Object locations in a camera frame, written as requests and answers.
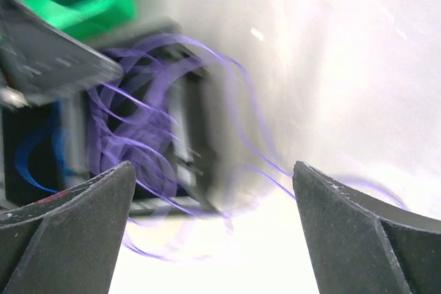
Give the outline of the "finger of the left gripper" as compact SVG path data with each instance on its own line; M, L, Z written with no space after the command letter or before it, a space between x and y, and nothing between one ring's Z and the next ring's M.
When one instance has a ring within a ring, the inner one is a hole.
M1 104L45 105L122 75L118 63L20 0L1 0Z

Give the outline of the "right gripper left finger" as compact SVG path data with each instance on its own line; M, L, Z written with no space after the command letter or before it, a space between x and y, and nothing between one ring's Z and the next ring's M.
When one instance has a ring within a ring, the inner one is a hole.
M122 162L1 213L1 293L108 293L135 180Z

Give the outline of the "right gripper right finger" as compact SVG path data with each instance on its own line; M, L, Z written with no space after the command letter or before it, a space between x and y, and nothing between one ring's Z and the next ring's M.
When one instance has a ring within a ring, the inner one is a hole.
M440 221L352 189L310 165L293 188L320 293L440 292Z

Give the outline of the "black two-compartment tray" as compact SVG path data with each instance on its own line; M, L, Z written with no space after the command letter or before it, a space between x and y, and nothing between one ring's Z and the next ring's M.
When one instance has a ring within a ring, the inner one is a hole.
M191 52L169 22L94 49L121 78L45 105L1 104L1 206L15 209L130 162L129 217L215 212L207 193L209 143L203 80L217 61Z

